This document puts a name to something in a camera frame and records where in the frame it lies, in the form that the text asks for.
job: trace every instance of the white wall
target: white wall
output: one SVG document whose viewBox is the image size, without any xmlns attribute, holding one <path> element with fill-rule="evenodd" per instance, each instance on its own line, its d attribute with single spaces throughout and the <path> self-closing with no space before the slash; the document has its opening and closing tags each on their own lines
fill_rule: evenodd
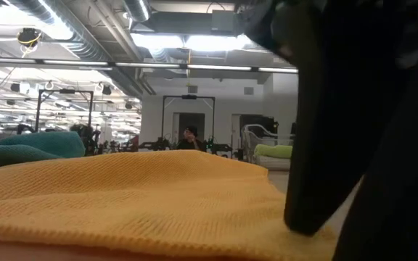
<svg viewBox="0 0 418 261">
<path fill-rule="evenodd" d="M 187 79 L 173 79 L 170 81 L 154 78 L 148 80 L 157 92 L 156 96 L 144 96 L 142 109 L 142 131 L 140 143 L 156 141 L 161 132 L 163 95 L 187 94 Z M 214 136 L 218 143 L 231 143 L 232 115 L 263 113 L 263 86 L 256 80 L 219 80 L 191 79 L 192 85 L 198 86 L 198 96 L 214 96 L 216 98 L 216 115 Z M 253 96 L 244 95 L 244 87 L 254 87 Z M 212 135 L 212 110 L 202 100 L 175 99 L 165 109 L 164 134 L 172 133 L 173 114 L 178 112 L 193 112 L 205 114 L 205 137 Z"/>
<path fill-rule="evenodd" d="M 263 90 L 263 114 L 279 123 L 279 135 L 289 135 L 298 110 L 298 76 L 273 74 Z"/>
</svg>

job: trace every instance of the teal blanket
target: teal blanket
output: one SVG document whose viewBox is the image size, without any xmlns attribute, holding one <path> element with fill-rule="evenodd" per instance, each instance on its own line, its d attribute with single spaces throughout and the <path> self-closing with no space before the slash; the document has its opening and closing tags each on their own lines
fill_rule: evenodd
<svg viewBox="0 0 418 261">
<path fill-rule="evenodd" d="M 258 144 L 254 148 L 254 155 L 275 157 L 279 159 L 289 159 L 293 151 L 293 146 L 276 145 L 269 146 L 264 144 Z"/>
<path fill-rule="evenodd" d="M 0 140 L 0 167 L 84 154 L 85 146 L 76 132 L 31 133 Z"/>
</svg>

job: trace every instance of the yellow knit fabric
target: yellow knit fabric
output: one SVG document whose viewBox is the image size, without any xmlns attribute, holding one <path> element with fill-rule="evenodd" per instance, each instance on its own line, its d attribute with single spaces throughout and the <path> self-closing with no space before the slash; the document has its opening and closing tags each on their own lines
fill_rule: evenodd
<svg viewBox="0 0 418 261">
<path fill-rule="evenodd" d="M 0 167 L 0 240 L 175 257 L 331 260 L 283 222 L 262 167 L 196 151 L 120 153 Z"/>
</svg>

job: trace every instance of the man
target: man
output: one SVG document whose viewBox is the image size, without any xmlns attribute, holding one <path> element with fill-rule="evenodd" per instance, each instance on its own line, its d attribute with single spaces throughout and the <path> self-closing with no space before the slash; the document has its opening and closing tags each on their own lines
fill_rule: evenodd
<svg viewBox="0 0 418 261">
<path fill-rule="evenodd" d="M 205 147 L 202 145 L 201 141 L 196 139 L 197 137 L 197 128 L 194 126 L 188 126 L 185 128 L 183 132 L 183 137 L 179 144 L 177 145 L 177 149 L 197 149 L 202 152 L 205 152 Z"/>
</svg>

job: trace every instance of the doorway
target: doorway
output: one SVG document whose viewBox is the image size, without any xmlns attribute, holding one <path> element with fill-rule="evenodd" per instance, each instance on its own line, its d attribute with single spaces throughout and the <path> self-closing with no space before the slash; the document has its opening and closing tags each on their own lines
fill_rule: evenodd
<svg viewBox="0 0 418 261">
<path fill-rule="evenodd" d="M 188 126 L 194 126 L 197 128 L 197 139 L 204 141 L 204 127 L 205 127 L 205 114 L 204 113 L 179 113 L 179 140 L 183 139 L 183 132 Z"/>
</svg>

